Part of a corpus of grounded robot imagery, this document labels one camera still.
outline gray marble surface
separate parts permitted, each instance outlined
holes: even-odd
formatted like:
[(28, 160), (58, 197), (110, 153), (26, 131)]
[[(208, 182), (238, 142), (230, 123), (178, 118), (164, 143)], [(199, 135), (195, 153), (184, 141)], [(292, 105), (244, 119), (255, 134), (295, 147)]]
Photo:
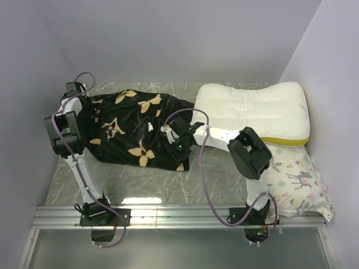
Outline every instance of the gray marble surface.
[[(126, 89), (174, 95), (195, 102), (205, 83), (110, 83), (99, 84), (92, 95), (109, 94)], [(221, 83), (238, 89), (262, 89), (267, 84)], [(157, 168), (101, 163), (89, 153), (92, 172), (111, 204), (122, 203), (206, 203), (199, 172), (199, 147), (192, 147), (190, 171), (166, 171)], [(214, 203), (244, 203), (245, 179), (237, 171), (230, 155), (207, 147), (203, 164), (209, 193)], [(79, 186), (68, 165), (60, 158), (49, 189), (46, 205), (82, 203)]]

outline patterned pillowcase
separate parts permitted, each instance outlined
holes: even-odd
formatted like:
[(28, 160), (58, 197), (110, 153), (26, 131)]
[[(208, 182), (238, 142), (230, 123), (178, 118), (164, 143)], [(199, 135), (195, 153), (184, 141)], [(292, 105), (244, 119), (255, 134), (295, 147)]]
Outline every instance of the patterned pillowcase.
[[(334, 210), (306, 148), (267, 147), (273, 157), (260, 180), (266, 181), (269, 193), (275, 197), (278, 214), (291, 217), (317, 211), (330, 221)], [(268, 217), (273, 222), (274, 205), (271, 203)]]

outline white pillow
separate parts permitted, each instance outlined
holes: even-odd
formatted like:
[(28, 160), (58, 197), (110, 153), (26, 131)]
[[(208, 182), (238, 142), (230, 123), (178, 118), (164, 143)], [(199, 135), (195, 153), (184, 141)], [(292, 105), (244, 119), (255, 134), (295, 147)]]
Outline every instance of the white pillow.
[[(307, 103), (296, 82), (261, 90), (206, 84), (198, 92), (195, 108), (208, 114), (211, 127), (242, 130), (249, 126), (267, 143), (302, 146), (309, 139)], [(205, 123), (205, 117), (194, 112), (192, 123), (195, 122)]]
[[(267, 183), (275, 197), (278, 214), (291, 217), (317, 211), (330, 221), (334, 210), (306, 148), (267, 146), (273, 157), (259, 180)], [(268, 217), (274, 221), (273, 202)]]

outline black blanket with tan flowers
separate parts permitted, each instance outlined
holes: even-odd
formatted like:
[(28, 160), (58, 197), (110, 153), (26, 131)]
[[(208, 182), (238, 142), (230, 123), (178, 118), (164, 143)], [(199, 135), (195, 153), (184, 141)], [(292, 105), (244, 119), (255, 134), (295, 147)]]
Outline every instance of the black blanket with tan flowers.
[[(125, 90), (84, 99), (79, 120), (99, 161), (188, 171), (188, 159), (179, 163), (165, 150), (160, 128), (173, 112), (193, 106), (168, 94)], [(181, 116), (190, 122), (192, 112)]]

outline glass panel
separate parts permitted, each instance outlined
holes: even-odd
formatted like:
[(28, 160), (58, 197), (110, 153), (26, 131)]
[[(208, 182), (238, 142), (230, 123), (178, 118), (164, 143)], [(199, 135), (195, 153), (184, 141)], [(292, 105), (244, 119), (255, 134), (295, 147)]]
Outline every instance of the glass panel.
[(42, 230), (30, 268), (329, 268), (316, 228), (284, 229), (260, 248), (243, 237), (242, 229), (129, 230), (99, 249), (90, 231)]

